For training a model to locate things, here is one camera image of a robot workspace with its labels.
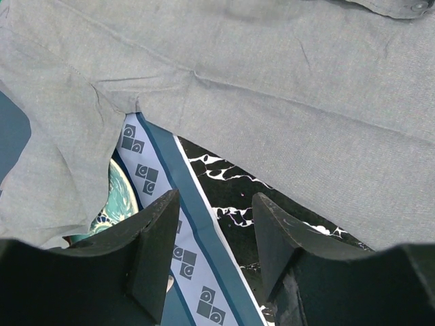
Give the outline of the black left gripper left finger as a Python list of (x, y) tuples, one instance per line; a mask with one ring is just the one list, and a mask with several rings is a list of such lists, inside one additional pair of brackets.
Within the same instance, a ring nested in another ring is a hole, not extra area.
[(3, 239), (1, 324), (160, 324), (178, 221), (170, 190), (66, 249)]

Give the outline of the grey button shirt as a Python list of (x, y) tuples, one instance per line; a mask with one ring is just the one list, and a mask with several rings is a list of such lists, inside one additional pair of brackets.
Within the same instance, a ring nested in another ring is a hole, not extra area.
[(3, 237), (85, 231), (142, 113), (373, 249), (434, 241), (433, 1), (2, 1), (1, 91)]

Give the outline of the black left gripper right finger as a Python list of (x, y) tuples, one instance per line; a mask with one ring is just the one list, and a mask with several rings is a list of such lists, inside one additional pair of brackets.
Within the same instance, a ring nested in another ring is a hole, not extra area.
[(366, 251), (319, 233), (261, 193), (252, 211), (277, 325), (434, 324), (434, 245)]

